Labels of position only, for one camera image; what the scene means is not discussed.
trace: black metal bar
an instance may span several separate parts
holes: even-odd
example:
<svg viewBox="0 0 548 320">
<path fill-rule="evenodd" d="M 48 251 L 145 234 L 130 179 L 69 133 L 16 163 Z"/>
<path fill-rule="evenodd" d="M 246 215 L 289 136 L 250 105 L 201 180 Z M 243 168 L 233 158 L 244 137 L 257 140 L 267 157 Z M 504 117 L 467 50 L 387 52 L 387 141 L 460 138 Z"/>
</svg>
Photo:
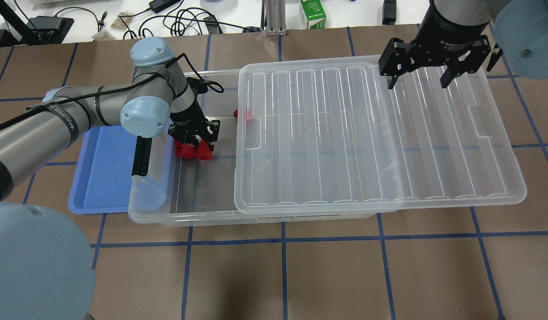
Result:
<svg viewBox="0 0 548 320">
<path fill-rule="evenodd" d="M 23 37 L 25 42 L 28 45 L 44 44 L 42 40 L 39 39 L 36 34 L 19 18 L 18 15 L 5 3 L 4 0 L 0 0 L 0 14 L 3 16 L 5 21 L 7 21 L 20 36 Z"/>
</svg>

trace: green and white carton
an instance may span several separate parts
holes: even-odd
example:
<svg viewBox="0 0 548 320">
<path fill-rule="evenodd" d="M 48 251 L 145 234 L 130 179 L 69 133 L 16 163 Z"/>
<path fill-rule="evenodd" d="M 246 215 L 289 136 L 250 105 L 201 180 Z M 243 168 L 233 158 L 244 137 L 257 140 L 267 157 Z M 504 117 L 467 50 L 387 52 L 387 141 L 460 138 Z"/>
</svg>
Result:
<svg viewBox="0 0 548 320">
<path fill-rule="evenodd" d="M 304 22 L 308 29 L 325 29 L 327 16 L 321 5 L 321 0 L 300 0 Z"/>
</svg>

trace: tiled surface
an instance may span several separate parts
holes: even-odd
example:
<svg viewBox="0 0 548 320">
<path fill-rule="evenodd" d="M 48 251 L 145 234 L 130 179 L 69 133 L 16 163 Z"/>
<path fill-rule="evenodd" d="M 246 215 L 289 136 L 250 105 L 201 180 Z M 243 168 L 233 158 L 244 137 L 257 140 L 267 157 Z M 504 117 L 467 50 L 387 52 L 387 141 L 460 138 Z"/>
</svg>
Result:
<svg viewBox="0 0 548 320">
<path fill-rule="evenodd" d="M 168 40 L 197 69 L 229 69 L 379 54 L 390 37 L 410 41 L 416 30 L 290 30 L 281 48 L 263 33 Z M 42 97 L 65 81 L 129 83 L 132 45 L 16 47 L 0 81 L 0 122 L 34 103 L 8 99 Z M 9 53 L 0 50 L 0 75 Z M 103 222 L 67 208 L 79 144 L 8 200 L 57 209 L 83 229 L 97 254 L 97 320 L 548 319 L 548 80 L 513 78 L 504 61 L 488 77 L 528 187 L 518 205 L 223 227 L 140 225 L 125 213 Z"/>
</svg>

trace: transparent plastic bin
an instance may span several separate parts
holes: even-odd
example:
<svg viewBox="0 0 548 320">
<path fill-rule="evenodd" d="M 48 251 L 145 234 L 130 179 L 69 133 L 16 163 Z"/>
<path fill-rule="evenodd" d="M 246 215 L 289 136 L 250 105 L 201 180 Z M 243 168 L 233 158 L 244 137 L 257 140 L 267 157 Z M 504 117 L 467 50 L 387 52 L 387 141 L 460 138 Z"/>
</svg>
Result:
<svg viewBox="0 0 548 320">
<path fill-rule="evenodd" d="M 390 91 L 378 58 L 205 72 L 225 87 L 199 97 L 207 117 L 221 120 L 213 160 L 177 160 L 171 138 L 159 136 L 148 176 L 133 177 L 131 219 L 173 226 L 351 219 L 524 199 L 483 71 L 441 89 L 441 68 L 420 69 Z"/>
</svg>

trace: silver robot arm tube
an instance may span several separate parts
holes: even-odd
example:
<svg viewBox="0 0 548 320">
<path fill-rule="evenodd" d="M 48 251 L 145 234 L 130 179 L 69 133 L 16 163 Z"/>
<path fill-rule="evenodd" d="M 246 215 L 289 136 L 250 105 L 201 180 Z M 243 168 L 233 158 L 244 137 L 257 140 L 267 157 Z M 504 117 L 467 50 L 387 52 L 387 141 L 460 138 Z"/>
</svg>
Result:
<svg viewBox="0 0 548 320">
<path fill-rule="evenodd" d="M 180 111 L 193 103 L 195 98 L 180 66 L 174 63 L 168 68 L 165 67 L 174 58 L 166 42 L 161 38 L 148 39 L 134 45 L 136 52 L 140 51 L 140 57 L 137 55 L 134 57 L 132 48 L 132 59 L 136 66 L 140 64 L 133 83 L 157 74 L 158 77 L 155 79 L 131 90 L 57 104 L 67 98 L 123 89 L 129 85 L 62 88 L 56 91 L 52 99 L 36 105 L 47 105 L 46 111 L 0 130 L 0 200 L 5 199 L 13 187 L 29 178 L 90 128 L 121 125 L 122 110 L 130 101 L 145 97 L 156 99 L 160 104 L 164 101 L 164 106 L 168 108 L 167 118 L 172 105 Z M 137 48 L 139 44 L 144 45 L 140 46 L 142 50 Z M 153 48 L 153 51 L 149 51 L 146 47 Z M 154 60 L 161 61 L 149 65 L 148 62 Z M 181 102 L 180 104 L 174 103 L 176 98 Z"/>
</svg>

